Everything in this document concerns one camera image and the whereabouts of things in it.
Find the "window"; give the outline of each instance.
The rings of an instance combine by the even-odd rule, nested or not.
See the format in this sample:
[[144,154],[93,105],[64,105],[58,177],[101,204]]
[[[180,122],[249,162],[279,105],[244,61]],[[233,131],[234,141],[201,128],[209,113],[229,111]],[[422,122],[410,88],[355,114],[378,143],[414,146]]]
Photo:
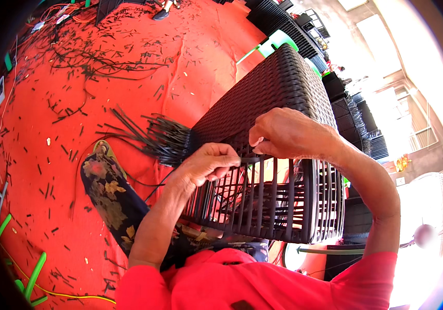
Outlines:
[[395,90],[395,93],[398,103],[394,107],[394,114],[398,123],[404,125],[403,129],[409,131],[411,152],[416,152],[436,143],[438,140],[430,121],[423,109],[414,100],[410,91],[405,86],[401,86]]

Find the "red floor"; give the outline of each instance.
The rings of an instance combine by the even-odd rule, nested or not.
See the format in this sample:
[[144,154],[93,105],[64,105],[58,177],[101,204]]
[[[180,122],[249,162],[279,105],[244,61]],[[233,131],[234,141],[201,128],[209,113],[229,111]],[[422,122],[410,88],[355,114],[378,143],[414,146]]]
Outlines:
[[[121,127],[110,108],[119,104],[141,127],[146,127],[146,122],[140,115],[151,113],[165,114],[190,127],[262,60],[259,53],[253,53],[235,66],[237,59],[265,37],[246,20],[249,10],[243,2],[220,5],[211,0],[184,0],[180,10],[173,8],[170,17],[159,22],[151,20],[158,6],[149,5],[154,9],[122,4],[100,23],[100,29],[92,23],[69,21],[59,37],[53,38],[57,43],[51,45],[46,40],[18,51],[18,81],[0,133],[0,188],[6,170],[10,175],[1,221],[8,212],[14,217],[1,236],[1,245],[28,275],[45,251],[47,261],[37,284],[48,291],[113,299],[114,291],[105,292],[104,279],[116,286],[125,274],[126,257],[76,178],[81,157],[91,152],[94,141],[101,137],[95,131],[106,129],[97,124]],[[73,49],[102,51],[103,57],[121,63],[136,63],[142,58],[142,63],[163,66],[143,65],[150,70],[120,71],[111,77],[105,76],[111,73],[105,67],[100,70],[103,76],[86,81],[82,68],[62,68],[65,63],[57,57],[56,52],[66,57],[61,59],[76,64],[82,57],[71,52]],[[51,68],[55,64],[61,67]],[[14,70],[6,77],[6,96],[13,76]],[[52,111],[49,106],[56,103]],[[81,113],[78,108],[83,103]],[[57,115],[66,108],[75,114],[53,123],[66,115],[65,111]],[[158,183],[169,171],[124,142],[111,139],[110,144],[120,164],[141,182]],[[73,161],[62,146],[73,156],[78,152]],[[131,184],[142,198],[152,190],[133,181]],[[110,260],[104,258],[105,251]],[[21,273],[14,267],[12,270],[26,284]],[[66,281],[51,273],[61,274]],[[32,299],[42,294],[35,288]],[[36,308],[114,306],[96,298],[74,300],[49,295],[49,300]]]

